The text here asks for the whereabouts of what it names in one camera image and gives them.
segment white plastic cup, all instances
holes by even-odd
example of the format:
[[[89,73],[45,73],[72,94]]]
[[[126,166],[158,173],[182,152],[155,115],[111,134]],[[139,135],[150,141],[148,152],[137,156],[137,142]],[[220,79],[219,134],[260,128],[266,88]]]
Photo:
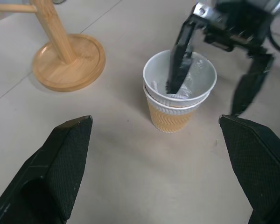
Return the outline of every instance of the white plastic cup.
[[[189,99],[170,98],[166,96],[165,86],[169,74],[170,50],[165,50],[153,56],[145,65],[143,80],[148,93],[163,105],[187,107],[195,105],[208,96],[217,81],[217,72],[213,64],[198,53],[193,53],[193,63],[190,68],[191,79],[184,84],[191,90]],[[161,90],[154,89],[156,81]]]
[[[154,126],[160,131],[166,133],[174,133],[183,129],[190,120],[193,112],[209,96],[207,94],[200,102],[191,106],[171,107],[163,105],[153,99],[152,96],[148,93],[144,83],[143,90],[147,98],[150,117]]]

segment wooden dowel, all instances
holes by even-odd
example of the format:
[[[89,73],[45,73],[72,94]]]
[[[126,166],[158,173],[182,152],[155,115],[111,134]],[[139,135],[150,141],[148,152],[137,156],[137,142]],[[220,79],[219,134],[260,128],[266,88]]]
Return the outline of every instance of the wooden dowel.
[[[0,4],[0,12],[36,13],[36,7],[32,5]]]
[[[62,26],[52,0],[30,0],[37,9],[36,17],[54,46],[59,58],[70,64],[77,56],[70,45],[69,38]]]

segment cable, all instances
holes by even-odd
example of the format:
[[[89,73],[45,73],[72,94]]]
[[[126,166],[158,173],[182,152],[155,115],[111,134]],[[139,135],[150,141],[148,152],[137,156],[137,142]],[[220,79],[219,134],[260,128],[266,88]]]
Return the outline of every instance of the cable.
[[[268,39],[271,42],[271,44],[276,48],[276,50],[280,52],[280,45],[274,40],[271,28],[269,28]]]

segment cup rim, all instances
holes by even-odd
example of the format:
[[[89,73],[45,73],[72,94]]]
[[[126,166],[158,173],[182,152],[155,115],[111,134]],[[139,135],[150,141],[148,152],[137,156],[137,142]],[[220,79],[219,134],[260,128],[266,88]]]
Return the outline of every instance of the cup rim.
[[[145,66],[144,66],[144,69],[143,69],[143,80],[144,80],[144,82],[145,82],[145,85],[148,86],[148,88],[149,88],[152,92],[154,92],[155,94],[157,94],[159,97],[164,98],[164,99],[167,99],[167,100],[170,100],[170,101],[175,101],[175,102],[188,102],[188,101],[193,101],[193,100],[202,98],[203,96],[207,95],[207,93],[210,92],[210,91],[215,87],[215,85],[216,85],[216,83],[217,83],[217,71],[216,71],[215,66],[214,66],[214,65],[212,64],[212,62],[211,62],[210,60],[208,60],[206,57],[202,56],[201,54],[199,54],[199,53],[197,53],[197,52],[193,52],[194,55],[199,55],[200,57],[202,57],[203,59],[205,59],[206,61],[208,61],[208,62],[210,63],[210,65],[212,66],[212,68],[214,69],[214,71],[215,71],[215,80],[214,80],[214,83],[212,84],[212,86],[211,86],[205,93],[203,93],[203,94],[201,94],[200,96],[195,97],[195,98],[190,98],[190,99],[178,99],[178,98],[166,97],[166,96],[164,96],[164,95],[158,93],[156,90],[154,90],[154,89],[148,84],[148,82],[147,82],[147,80],[146,80],[146,77],[145,77],[145,73],[146,73],[147,66],[148,66],[148,64],[149,64],[152,60],[154,60],[158,55],[164,54],[165,52],[168,52],[168,51],[170,51],[170,50],[164,50],[164,51],[161,51],[161,52],[157,53],[156,55],[152,56],[152,57],[148,60],[148,62],[146,62]]]
[[[187,107],[172,107],[172,106],[167,106],[167,105],[164,105],[164,104],[161,104],[160,102],[156,101],[147,91],[146,89],[146,85],[145,83],[143,82],[143,90],[145,92],[145,95],[146,97],[148,97],[150,100],[152,100],[155,104],[157,104],[158,106],[160,107],[163,107],[163,108],[166,108],[166,109],[170,109],[170,110],[176,110],[176,111],[183,111],[183,110],[187,110],[187,109],[191,109],[191,108],[194,108],[194,107],[197,107],[198,105],[202,104],[206,98],[209,96],[209,93],[206,94],[206,96],[201,100],[199,101],[198,103],[195,103],[191,106],[187,106]]]

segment stacked cups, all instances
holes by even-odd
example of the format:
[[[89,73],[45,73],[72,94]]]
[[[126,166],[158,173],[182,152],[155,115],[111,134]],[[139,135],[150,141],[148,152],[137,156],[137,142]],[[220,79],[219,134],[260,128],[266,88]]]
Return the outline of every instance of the stacked cups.
[[[193,53],[193,63],[184,82],[190,90],[190,97],[171,98],[165,90],[169,66],[170,50],[153,56],[143,70],[143,90],[154,126],[160,131],[173,133],[186,126],[193,111],[209,96],[216,84],[217,73],[209,60]]]

